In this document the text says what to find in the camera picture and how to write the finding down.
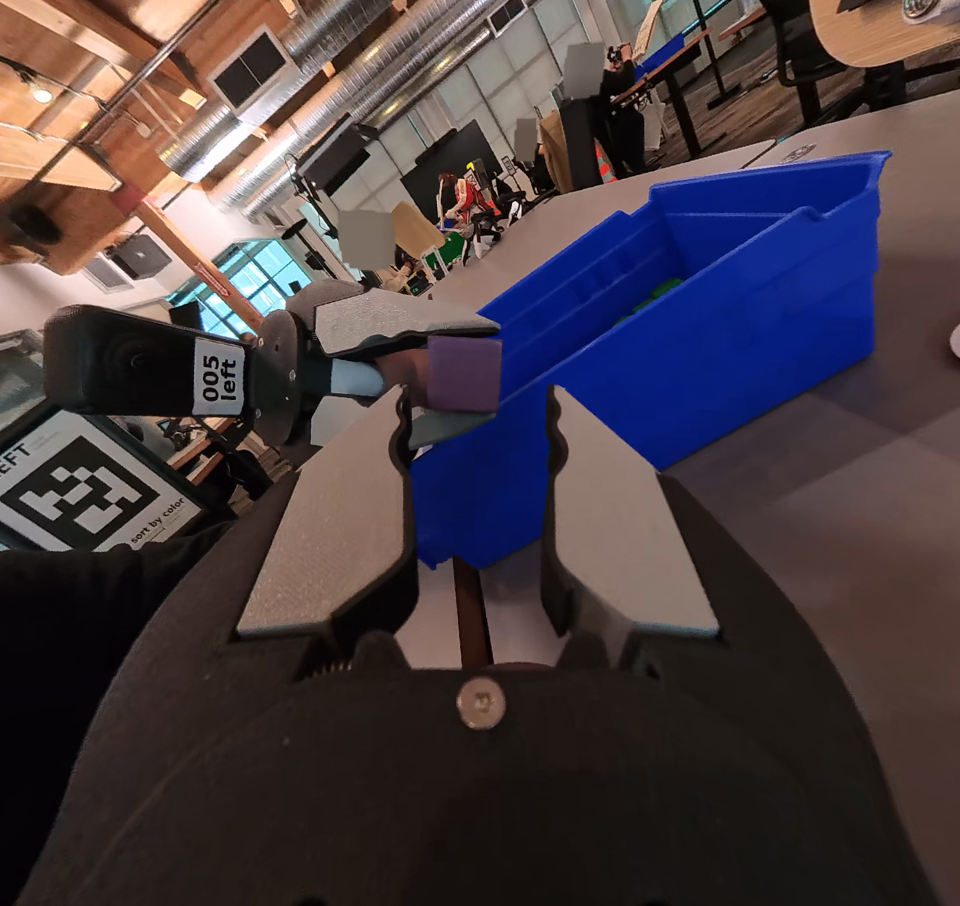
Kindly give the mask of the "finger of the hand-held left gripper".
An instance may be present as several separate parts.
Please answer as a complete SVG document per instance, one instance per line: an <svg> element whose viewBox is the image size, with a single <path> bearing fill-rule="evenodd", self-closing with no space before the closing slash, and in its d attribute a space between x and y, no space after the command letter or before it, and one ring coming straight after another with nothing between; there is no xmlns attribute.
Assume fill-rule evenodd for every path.
<svg viewBox="0 0 960 906"><path fill-rule="evenodd" d="M374 397L330 394L314 410L309 444L324 447L360 420L377 402ZM409 448L413 451L452 440L494 420L494 412L439 411L414 408Z"/></svg>
<svg viewBox="0 0 960 906"><path fill-rule="evenodd" d="M371 360L419 348L435 336L497 336L499 324L469 309L340 279L319 279L287 298L285 308L305 325L330 359Z"/></svg>

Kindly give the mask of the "purple cube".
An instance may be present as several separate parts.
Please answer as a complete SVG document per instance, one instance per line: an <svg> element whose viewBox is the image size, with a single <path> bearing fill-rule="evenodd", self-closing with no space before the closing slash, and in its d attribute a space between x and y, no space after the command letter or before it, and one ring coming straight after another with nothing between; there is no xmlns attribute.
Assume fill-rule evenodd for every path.
<svg viewBox="0 0 960 906"><path fill-rule="evenodd" d="M503 343L495 337L431 336L427 341L427 409L495 414Z"/></svg>

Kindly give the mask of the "black office chair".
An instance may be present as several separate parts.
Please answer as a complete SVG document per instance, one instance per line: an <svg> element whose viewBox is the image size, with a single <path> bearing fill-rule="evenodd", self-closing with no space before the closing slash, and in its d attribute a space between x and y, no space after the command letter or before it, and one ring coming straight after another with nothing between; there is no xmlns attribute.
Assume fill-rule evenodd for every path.
<svg viewBox="0 0 960 906"><path fill-rule="evenodd" d="M810 127L821 115L817 84L833 69L813 26L810 0L759 1L773 22L778 81L796 90L802 124Z"/></svg>

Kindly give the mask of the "ceiling air vent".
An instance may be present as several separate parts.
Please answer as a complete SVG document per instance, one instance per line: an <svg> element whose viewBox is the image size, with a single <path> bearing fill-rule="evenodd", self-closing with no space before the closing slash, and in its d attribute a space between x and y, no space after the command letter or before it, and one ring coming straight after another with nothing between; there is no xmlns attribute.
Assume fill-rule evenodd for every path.
<svg viewBox="0 0 960 906"><path fill-rule="evenodd" d="M241 115L296 72L288 50L269 26L262 25L210 72L208 81L230 110Z"/></svg>

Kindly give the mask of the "black cabinet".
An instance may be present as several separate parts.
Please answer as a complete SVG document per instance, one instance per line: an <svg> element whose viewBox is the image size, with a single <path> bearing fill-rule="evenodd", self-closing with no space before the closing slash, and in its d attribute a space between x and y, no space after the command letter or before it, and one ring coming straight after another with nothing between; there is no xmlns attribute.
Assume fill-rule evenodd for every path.
<svg viewBox="0 0 960 906"><path fill-rule="evenodd" d="M601 185L591 101L588 98L567 100L559 108L559 117L572 190L579 192Z"/></svg>

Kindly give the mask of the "large black screen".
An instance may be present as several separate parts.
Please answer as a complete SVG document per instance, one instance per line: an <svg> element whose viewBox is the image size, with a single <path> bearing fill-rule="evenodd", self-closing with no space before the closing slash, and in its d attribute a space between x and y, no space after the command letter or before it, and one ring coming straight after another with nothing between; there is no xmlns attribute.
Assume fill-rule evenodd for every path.
<svg viewBox="0 0 960 906"><path fill-rule="evenodd" d="M414 168L404 173L400 183L427 221L439 221L437 195L441 189L439 177L450 173L462 179L469 164L480 160L487 174L499 176L503 167L477 120L471 120L460 129L451 129L429 146L414 161Z"/></svg>

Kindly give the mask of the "person's left hand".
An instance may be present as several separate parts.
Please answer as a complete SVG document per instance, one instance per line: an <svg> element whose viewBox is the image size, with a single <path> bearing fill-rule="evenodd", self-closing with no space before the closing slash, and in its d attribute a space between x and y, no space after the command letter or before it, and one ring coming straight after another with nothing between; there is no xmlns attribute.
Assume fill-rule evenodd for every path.
<svg viewBox="0 0 960 906"><path fill-rule="evenodd" d="M426 348L408 349L377 357L373 361L385 387L405 386L411 407L427 408L429 355Z"/></svg>

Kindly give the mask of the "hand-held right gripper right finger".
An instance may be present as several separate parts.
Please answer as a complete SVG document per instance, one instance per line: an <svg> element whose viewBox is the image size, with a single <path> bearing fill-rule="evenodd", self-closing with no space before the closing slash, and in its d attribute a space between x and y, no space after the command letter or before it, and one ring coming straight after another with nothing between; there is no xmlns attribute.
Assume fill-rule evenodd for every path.
<svg viewBox="0 0 960 906"><path fill-rule="evenodd" d="M719 636L657 469L557 384L545 425L540 599L555 633Z"/></svg>

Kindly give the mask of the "printed marker sign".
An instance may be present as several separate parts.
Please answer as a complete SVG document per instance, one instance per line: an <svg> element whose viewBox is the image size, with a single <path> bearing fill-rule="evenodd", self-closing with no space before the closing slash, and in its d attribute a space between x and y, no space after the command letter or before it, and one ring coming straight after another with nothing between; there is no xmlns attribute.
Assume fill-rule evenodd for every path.
<svg viewBox="0 0 960 906"><path fill-rule="evenodd" d="M2 550L134 550L210 515L165 461L101 416L44 402L1 433Z"/></svg>

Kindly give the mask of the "blue plastic bin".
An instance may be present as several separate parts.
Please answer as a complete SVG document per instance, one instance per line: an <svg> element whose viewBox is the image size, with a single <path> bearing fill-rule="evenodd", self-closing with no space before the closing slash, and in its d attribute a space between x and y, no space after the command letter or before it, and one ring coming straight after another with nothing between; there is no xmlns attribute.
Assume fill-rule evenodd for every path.
<svg viewBox="0 0 960 906"><path fill-rule="evenodd" d="M541 536L552 385L665 469L869 357L891 155L656 184L478 308L500 405L412 463L418 558L482 569Z"/></svg>

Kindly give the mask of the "wooden standing desk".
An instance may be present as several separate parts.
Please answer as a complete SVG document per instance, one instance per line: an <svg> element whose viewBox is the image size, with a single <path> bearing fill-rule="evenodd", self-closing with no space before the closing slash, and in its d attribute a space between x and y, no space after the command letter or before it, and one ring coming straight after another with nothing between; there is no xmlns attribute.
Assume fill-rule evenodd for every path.
<svg viewBox="0 0 960 906"><path fill-rule="evenodd" d="M626 92L614 96L611 100L611 105L615 108L635 107L639 104L642 95L650 92L658 84L665 84L668 101L674 111L678 129L690 159L699 158L706 149L715 146L726 136L725 133L721 133L706 145L701 144L684 91L677 78L683 68L699 58L701 46L711 38L711 32L708 26L701 27L685 37L681 47L674 41L669 42L667 47L672 51L672 55L657 63L654 69L643 72L639 80Z"/></svg>

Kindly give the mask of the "hanging black monitor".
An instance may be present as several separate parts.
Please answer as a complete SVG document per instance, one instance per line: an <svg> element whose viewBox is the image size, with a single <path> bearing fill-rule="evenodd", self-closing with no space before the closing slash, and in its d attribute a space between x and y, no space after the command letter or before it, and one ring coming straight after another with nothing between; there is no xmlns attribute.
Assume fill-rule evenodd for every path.
<svg viewBox="0 0 960 906"><path fill-rule="evenodd" d="M378 139L375 126L344 113L295 161L294 173L313 191L333 196L370 158L368 146Z"/></svg>

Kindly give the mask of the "round wooden table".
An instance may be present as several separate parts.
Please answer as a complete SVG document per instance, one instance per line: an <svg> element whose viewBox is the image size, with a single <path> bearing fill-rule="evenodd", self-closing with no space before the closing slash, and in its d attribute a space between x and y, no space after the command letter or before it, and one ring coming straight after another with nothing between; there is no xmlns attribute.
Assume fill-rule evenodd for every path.
<svg viewBox="0 0 960 906"><path fill-rule="evenodd" d="M822 46L835 60L857 68L878 68L927 53L940 53L959 40L957 23L906 24L902 0L868 0L847 11L842 0L809 0Z"/></svg>

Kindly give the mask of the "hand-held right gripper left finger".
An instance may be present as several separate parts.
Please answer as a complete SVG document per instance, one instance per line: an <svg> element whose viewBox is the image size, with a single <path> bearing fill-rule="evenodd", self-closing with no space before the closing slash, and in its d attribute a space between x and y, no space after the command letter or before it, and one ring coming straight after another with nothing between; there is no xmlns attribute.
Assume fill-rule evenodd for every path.
<svg viewBox="0 0 960 906"><path fill-rule="evenodd" d="M354 612L395 577L418 599L408 389L396 385L299 469L246 606L242 639L355 640Z"/></svg>

